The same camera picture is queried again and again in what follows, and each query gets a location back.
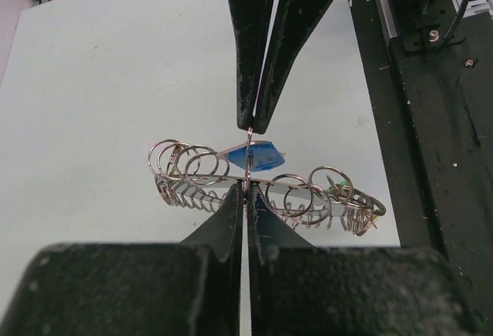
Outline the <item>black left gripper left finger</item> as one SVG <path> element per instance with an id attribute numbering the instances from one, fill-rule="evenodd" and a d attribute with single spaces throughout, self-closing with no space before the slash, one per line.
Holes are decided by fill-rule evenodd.
<path id="1" fill-rule="evenodd" d="M 28 265 L 3 335 L 237 335 L 243 190 L 178 243 L 56 244 Z"/>

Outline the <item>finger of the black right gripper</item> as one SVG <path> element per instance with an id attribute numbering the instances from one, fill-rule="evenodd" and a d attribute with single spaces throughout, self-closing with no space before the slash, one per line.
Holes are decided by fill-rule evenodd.
<path id="1" fill-rule="evenodd" d="M 236 43 L 236 123 L 253 127 L 273 0 L 227 0 Z"/>
<path id="2" fill-rule="evenodd" d="M 253 131 L 264 134 L 290 70 L 334 0 L 279 0 L 260 81 Z"/>

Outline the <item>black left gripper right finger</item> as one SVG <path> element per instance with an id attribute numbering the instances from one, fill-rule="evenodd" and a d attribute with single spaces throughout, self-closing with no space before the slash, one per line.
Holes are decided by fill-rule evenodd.
<path id="1" fill-rule="evenodd" d="M 427 249 L 316 247 L 261 189 L 247 203 L 255 335 L 476 335 L 446 260 Z"/>

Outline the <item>yellow tag key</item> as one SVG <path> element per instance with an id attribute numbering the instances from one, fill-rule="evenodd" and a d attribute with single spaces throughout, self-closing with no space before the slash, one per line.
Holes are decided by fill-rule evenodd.
<path id="1" fill-rule="evenodd" d="M 371 216 L 371 226 L 375 229 L 377 229 L 376 221 L 379 218 L 378 215 L 372 215 Z"/>

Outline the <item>green tag key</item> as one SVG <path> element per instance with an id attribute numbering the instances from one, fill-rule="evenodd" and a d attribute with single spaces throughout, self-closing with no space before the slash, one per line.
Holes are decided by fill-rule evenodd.
<path id="1" fill-rule="evenodd" d="M 327 192 L 339 202 L 349 200 L 354 195 L 354 187 L 350 180 L 345 179 L 340 183 L 335 183 L 328 175 L 326 175 L 329 188 Z"/>

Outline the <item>steel disc with key rings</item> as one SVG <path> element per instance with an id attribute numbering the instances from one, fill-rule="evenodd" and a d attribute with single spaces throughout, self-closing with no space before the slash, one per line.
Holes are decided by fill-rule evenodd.
<path id="1" fill-rule="evenodd" d="M 171 207 L 215 213 L 233 184 L 257 186 L 267 206 L 293 227 L 319 227 L 322 223 L 330 227 L 339 219 L 343 230 L 357 236 L 372 228 L 372 215 L 382 217 L 387 212 L 381 201 L 357 189 L 349 176 L 334 166 L 319 166 L 308 177 L 285 173 L 266 180 L 220 160 L 217 154 L 209 146 L 176 139 L 152 145 L 147 164 L 163 201 Z M 350 180 L 354 195 L 342 203 L 335 200 L 327 192 L 326 175 L 335 183 Z"/>

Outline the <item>blue tag key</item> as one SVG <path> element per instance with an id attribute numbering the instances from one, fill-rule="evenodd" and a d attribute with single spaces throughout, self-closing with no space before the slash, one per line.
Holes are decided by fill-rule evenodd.
<path id="1" fill-rule="evenodd" d="M 217 157 L 251 173 L 275 169 L 286 161 L 272 142 L 253 139 L 252 127 L 247 130 L 244 143 L 218 152 Z"/>

